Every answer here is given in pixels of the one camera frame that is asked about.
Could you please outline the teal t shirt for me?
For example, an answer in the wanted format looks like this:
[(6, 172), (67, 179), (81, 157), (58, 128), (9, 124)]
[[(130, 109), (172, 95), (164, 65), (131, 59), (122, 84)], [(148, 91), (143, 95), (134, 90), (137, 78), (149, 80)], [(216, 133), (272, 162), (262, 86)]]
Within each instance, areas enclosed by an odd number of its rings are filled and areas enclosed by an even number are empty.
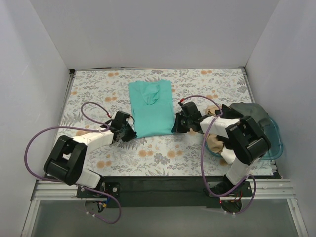
[(175, 113), (170, 81), (131, 82), (129, 97), (138, 138), (172, 134)]

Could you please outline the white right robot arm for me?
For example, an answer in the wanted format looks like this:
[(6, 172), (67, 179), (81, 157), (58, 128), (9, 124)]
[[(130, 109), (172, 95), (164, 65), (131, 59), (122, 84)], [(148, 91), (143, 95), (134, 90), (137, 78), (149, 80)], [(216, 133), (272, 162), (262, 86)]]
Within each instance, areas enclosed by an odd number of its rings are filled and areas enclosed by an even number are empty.
[(181, 111), (176, 113), (173, 133), (190, 130), (203, 135), (215, 134), (227, 138), (234, 151), (235, 160), (224, 175), (224, 192), (235, 196), (241, 191), (240, 181), (249, 174), (254, 162), (271, 148), (264, 131), (251, 116), (227, 119), (220, 116), (202, 115), (194, 102), (179, 102)]

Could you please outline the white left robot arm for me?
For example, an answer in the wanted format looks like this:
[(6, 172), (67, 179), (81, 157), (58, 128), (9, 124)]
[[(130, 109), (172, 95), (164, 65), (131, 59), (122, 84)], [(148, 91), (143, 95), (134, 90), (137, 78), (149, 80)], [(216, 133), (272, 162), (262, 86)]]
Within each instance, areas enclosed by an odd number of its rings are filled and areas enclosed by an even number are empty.
[(109, 126), (107, 131), (102, 131), (105, 129), (102, 125), (98, 132), (75, 137), (60, 136), (44, 165), (44, 172), (70, 186), (87, 186), (93, 197), (101, 197), (105, 185), (100, 182), (101, 175), (84, 168), (85, 157), (103, 146), (136, 138), (136, 132), (128, 122), (132, 118), (130, 114), (119, 111), (106, 123)]

